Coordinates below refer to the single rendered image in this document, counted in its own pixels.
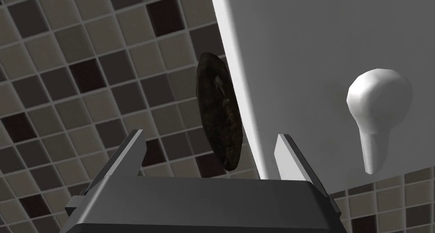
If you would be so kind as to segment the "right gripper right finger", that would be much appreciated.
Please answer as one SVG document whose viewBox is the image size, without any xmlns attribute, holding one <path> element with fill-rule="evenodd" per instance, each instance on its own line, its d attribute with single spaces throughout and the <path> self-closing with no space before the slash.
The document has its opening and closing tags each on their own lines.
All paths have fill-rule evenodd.
<svg viewBox="0 0 435 233">
<path fill-rule="evenodd" d="M 290 135 L 278 135 L 274 156 L 282 180 L 308 181 L 324 196 L 328 196 L 319 178 Z"/>
</svg>

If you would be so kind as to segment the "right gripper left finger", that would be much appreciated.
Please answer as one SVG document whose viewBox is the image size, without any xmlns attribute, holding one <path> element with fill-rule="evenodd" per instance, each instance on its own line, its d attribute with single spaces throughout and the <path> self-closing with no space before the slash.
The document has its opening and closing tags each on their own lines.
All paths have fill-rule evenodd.
<svg viewBox="0 0 435 233">
<path fill-rule="evenodd" d="M 147 151 L 144 130 L 134 129 L 112 154 L 92 183 L 80 195 L 86 195 L 103 178 L 116 175 L 137 175 Z"/>
</svg>

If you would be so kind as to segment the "dark brown door knob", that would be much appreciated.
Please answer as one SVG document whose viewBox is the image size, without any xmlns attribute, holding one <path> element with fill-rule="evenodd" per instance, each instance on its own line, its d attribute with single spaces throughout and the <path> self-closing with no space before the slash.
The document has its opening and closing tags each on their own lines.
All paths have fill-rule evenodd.
<svg viewBox="0 0 435 233">
<path fill-rule="evenodd" d="M 204 52 L 196 69 L 196 97 L 206 138 L 222 167 L 235 170 L 243 125 L 229 70 L 217 55 Z"/>
</svg>

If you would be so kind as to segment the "white door knob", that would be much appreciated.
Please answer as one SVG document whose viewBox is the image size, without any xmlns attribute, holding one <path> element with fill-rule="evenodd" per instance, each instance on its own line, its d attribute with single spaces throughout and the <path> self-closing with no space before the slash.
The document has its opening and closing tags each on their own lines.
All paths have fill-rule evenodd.
<svg viewBox="0 0 435 233">
<path fill-rule="evenodd" d="M 359 128 L 367 174 L 382 169 L 387 159 L 390 133 L 404 121 L 412 99 L 410 81 L 392 69 L 367 71 L 349 87 L 346 102 Z"/>
</svg>

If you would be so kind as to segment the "grey door leaf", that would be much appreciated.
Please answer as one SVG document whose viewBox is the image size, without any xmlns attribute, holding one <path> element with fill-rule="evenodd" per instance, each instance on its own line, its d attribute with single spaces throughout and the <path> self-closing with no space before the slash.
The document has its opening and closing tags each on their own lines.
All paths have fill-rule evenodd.
<svg viewBox="0 0 435 233">
<path fill-rule="evenodd" d="M 435 0 L 212 0 L 261 179 L 288 134 L 335 193 L 435 165 Z M 346 103 L 361 74 L 392 69 L 413 101 L 382 169 L 365 173 Z"/>
</svg>

